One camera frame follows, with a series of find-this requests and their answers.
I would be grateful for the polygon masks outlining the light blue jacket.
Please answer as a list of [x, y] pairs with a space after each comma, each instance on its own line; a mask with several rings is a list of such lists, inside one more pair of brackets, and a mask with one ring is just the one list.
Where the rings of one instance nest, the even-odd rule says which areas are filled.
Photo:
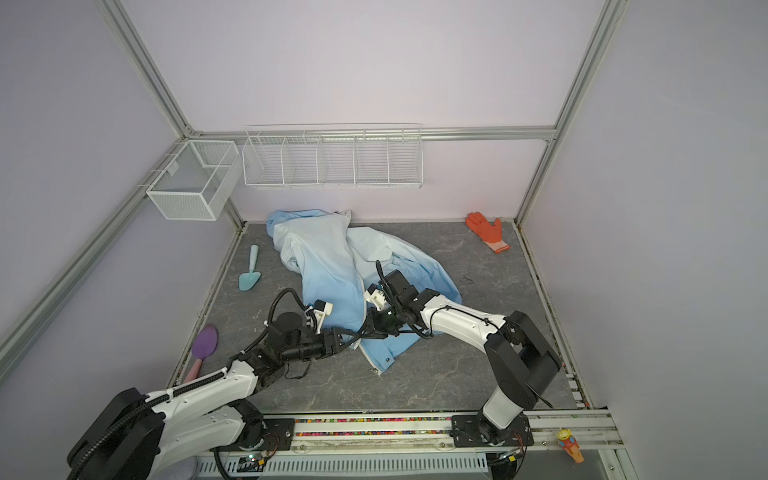
[[442, 265], [414, 245], [371, 227], [352, 227], [351, 213], [275, 211], [266, 222], [283, 265], [302, 277], [303, 300], [333, 304], [329, 327], [359, 330], [367, 314], [364, 290], [385, 273], [400, 271], [417, 290], [432, 289], [461, 303]]

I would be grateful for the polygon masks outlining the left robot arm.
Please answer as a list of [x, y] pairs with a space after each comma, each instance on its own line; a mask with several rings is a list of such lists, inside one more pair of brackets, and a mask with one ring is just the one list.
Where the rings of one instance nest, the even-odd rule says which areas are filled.
[[117, 394], [68, 454], [69, 476], [148, 479], [208, 450], [275, 450], [283, 437], [270, 431], [250, 397], [290, 364], [333, 356], [357, 338], [320, 327], [313, 309], [281, 314], [219, 370], [166, 390]]

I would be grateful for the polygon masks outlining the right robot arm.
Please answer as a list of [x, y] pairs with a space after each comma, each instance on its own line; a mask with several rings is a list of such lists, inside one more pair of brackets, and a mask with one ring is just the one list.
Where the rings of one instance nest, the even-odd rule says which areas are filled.
[[371, 308], [367, 328], [375, 337], [407, 332], [421, 338], [449, 335], [483, 352], [497, 387], [479, 412], [480, 424], [506, 430], [541, 394], [562, 368], [562, 360], [528, 315], [482, 312], [432, 289], [419, 291], [395, 270], [364, 291]]

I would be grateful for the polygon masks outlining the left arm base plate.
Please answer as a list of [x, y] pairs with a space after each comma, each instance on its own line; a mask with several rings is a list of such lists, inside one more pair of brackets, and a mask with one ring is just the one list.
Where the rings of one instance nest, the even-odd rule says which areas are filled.
[[287, 451], [291, 448], [295, 426], [295, 419], [289, 417], [266, 418], [248, 424], [241, 448], [246, 451]]

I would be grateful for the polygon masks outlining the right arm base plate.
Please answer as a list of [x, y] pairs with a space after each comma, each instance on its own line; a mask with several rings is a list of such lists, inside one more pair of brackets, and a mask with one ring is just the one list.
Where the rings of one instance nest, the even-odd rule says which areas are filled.
[[480, 413], [453, 415], [450, 436], [458, 448], [531, 446], [534, 439], [529, 419], [520, 414], [506, 428], [499, 428]]

